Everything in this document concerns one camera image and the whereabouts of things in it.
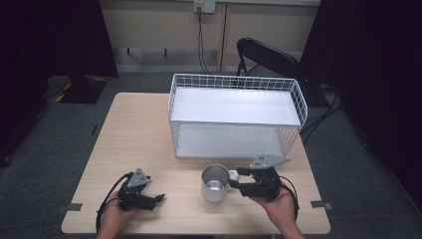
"electrical outlet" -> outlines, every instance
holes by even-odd
[[[215,13],[215,2],[204,2],[205,13]]]
[[[193,2],[193,12],[198,12],[198,9],[201,9],[201,12],[204,12],[204,1]]]
[[[198,9],[201,9],[201,13],[215,13],[215,2],[194,1],[193,12],[198,12]]]

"gray carpet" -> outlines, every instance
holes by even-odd
[[[65,215],[56,210],[71,202],[115,94],[168,93],[172,75],[120,74],[106,84],[96,105],[58,104],[49,98],[41,119],[11,154],[11,166],[0,168],[0,238],[95,238],[64,234]],[[46,95],[65,81],[52,78]],[[311,108],[309,123],[324,111]],[[333,205],[327,212],[331,231],[308,238],[422,238],[420,212],[365,147],[343,109],[324,119],[305,147],[321,197]]]

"chair backrest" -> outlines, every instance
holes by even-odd
[[[246,57],[282,76],[296,79],[298,82],[306,81],[299,62],[285,52],[252,38],[240,39],[237,43],[237,49],[240,57],[238,76],[241,70],[245,74],[248,73],[244,59]]]

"wooden table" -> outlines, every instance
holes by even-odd
[[[226,198],[211,203],[201,194],[201,171],[220,163],[229,169],[248,167],[245,159],[180,159],[174,156],[167,103],[169,94],[121,93],[116,95],[72,203],[80,211],[68,211],[65,233],[96,233],[97,210],[114,183],[140,167],[151,181],[142,194],[165,193],[153,211],[142,211],[124,229],[127,234],[159,235],[271,235],[279,234],[264,209],[239,190],[229,189]],[[300,138],[292,146],[290,162],[276,166],[289,178],[299,196],[298,224],[305,234],[330,230],[324,208],[312,208],[320,200]]]

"black curtain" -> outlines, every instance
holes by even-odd
[[[98,0],[0,3],[0,159],[16,144],[52,76],[118,78]]]
[[[321,0],[301,60],[422,209],[422,2]]]

